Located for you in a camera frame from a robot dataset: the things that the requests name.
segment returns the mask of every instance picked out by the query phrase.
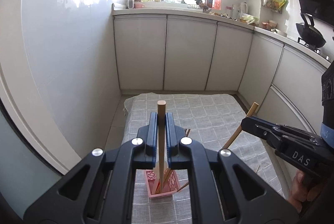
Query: floor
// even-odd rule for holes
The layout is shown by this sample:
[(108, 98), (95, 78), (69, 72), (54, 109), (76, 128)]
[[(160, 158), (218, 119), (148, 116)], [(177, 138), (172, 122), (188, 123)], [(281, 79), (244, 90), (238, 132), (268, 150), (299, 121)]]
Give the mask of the floor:
[(116, 113), (114, 115), (114, 119), (111, 123), (108, 138), (106, 140), (105, 150), (111, 150), (111, 149), (115, 149), (121, 146), (123, 136), (124, 136), (126, 118), (127, 118), (127, 116), (125, 115), (123, 111), (124, 101), (133, 96), (135, 95), (122, 95), (121, 96), (121, 99), (118, 102)]

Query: human hand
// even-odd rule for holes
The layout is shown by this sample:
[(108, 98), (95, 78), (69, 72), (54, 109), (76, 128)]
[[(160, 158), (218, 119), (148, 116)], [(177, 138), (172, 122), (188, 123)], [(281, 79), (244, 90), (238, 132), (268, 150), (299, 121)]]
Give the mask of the human hand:
[(322, 182), (308, 190), (303, 185), (304, 177), (304, 172), (300, 170), (296, 172), (296, 175), (292, 181), (292, 188), (288, 198), (288, 202), (290, 202), (296, 208), (298, 213), (300, 213), (302, 210), (302, 202), (313, 201), (321, 193), (325, 186), (325, 183)]

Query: fingernail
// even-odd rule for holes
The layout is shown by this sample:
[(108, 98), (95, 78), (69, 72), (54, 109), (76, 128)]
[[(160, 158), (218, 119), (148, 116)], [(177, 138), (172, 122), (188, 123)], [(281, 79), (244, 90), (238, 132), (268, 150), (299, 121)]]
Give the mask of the fingernail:
[(302, 173), (299, 173), (299, 174), (298, 174), (298, 176), (297, 176), (297, 180), (298, 180), (299, 183), (302, 182), (303, 177), (304, 177), (304, 174), (302, 174)]

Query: blue band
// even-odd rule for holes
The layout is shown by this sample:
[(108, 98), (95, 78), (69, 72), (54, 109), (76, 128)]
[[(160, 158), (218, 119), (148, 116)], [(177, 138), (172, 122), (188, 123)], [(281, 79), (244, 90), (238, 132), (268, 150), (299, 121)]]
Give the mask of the blue band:
[(325, 124), (321, 124), (320, 135), (323, 140), (332, 148), (334, 148), (334, 130), (327, 127)]

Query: yellow package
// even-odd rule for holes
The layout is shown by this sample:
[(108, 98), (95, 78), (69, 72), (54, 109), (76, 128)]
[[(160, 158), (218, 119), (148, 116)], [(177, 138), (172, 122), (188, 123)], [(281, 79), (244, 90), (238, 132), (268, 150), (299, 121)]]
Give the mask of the yellow package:
[(277, 10), (281, 8), (288, 0), (273, 0), (277, 4)]

